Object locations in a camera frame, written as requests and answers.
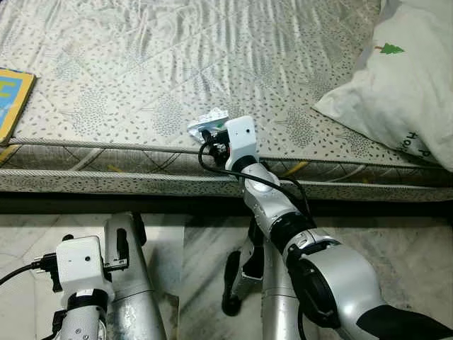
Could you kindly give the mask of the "white tissue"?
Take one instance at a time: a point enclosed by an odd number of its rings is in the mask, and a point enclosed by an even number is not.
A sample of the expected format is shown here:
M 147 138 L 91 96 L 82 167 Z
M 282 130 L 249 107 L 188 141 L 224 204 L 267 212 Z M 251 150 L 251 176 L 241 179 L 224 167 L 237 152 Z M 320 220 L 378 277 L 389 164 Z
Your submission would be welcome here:
M 191 120 L 190 124 L 188 124 L 187 131 L 193 139 L 197 140 L 199 143 L 203 143 L 205 141 L 202 136 L 203 130 L 210 132 L 212 135 L 217 135 L 218 132 L 224 132 L 226 129 L 224 124 L 228 119 L 229 113 L 226 110 L 213 108 L 209 113 Z

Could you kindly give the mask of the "colourful book yellow border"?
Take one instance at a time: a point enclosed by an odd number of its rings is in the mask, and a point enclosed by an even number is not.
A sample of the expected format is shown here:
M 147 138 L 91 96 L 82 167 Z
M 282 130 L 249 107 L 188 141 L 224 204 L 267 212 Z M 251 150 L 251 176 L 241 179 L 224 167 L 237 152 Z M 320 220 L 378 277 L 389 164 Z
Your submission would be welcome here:
M 8 145 L 37 77 L 0 67 L 0 145 Z

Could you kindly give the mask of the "white pillow tree print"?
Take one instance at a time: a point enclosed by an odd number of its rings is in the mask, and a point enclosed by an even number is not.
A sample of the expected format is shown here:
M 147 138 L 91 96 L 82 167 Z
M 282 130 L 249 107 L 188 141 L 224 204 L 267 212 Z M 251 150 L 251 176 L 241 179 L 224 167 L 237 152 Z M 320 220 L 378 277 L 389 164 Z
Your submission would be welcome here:
M 421 161 L 453 168 L 453 0 L 382 0 L 346 84 L 313 108 Z

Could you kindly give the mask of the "dark bed base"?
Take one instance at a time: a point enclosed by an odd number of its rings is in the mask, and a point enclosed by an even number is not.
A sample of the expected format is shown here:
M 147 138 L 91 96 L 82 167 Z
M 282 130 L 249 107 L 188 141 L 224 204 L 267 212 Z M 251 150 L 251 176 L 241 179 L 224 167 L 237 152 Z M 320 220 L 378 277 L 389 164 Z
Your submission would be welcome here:
M 453 202 L 311 200 L 315 217 L 449 217 Z M 203 195 L 106 195 L 0 191 L 0 214 L 161 213 L 195 216 L 251 216 L 240 198 Z

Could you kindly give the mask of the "grey patterned mattress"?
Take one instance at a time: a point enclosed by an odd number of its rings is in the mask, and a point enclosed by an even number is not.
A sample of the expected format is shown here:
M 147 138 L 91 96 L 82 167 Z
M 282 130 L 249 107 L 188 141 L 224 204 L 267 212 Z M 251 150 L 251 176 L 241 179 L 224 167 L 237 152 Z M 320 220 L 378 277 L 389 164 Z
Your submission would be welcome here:
M 443 201 L 452 175 L 314 111 L 381 0 L 0 0 L 0 67 L 35 75 L 0 191 L 238 196 L 190 124 L 251 115 L 271 171 L 317 200 Z

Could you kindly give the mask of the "silver robot right leg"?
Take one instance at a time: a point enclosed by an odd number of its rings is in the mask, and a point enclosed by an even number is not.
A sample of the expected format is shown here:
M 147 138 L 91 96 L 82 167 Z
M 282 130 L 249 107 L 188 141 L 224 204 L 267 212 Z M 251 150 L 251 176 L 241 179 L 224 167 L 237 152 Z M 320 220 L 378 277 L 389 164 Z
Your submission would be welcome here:
M 256 288 L 262 292 L 263 340 L 308 340 L 299 324 L 299 299 L 280 253 L 251 218 L 245 243 L 224 265 L 222 312 L 235 317 Z

